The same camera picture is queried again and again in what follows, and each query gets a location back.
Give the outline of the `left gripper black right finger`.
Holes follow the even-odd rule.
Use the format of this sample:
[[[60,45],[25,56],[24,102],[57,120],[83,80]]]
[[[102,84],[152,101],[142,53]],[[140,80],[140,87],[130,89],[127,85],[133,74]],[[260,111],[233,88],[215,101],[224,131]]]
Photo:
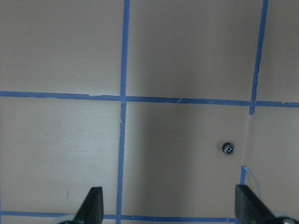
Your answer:
[[[276,219],[247,185],[235,187],[235,217],[240,224],[269,224]]]

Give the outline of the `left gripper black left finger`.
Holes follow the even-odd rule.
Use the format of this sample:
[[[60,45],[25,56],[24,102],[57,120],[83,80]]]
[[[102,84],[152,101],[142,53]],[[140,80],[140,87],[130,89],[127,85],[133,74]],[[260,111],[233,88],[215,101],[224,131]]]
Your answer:
[[[103,222],[102,187],[92,187],[73,221],[75,224],[101,224]]]

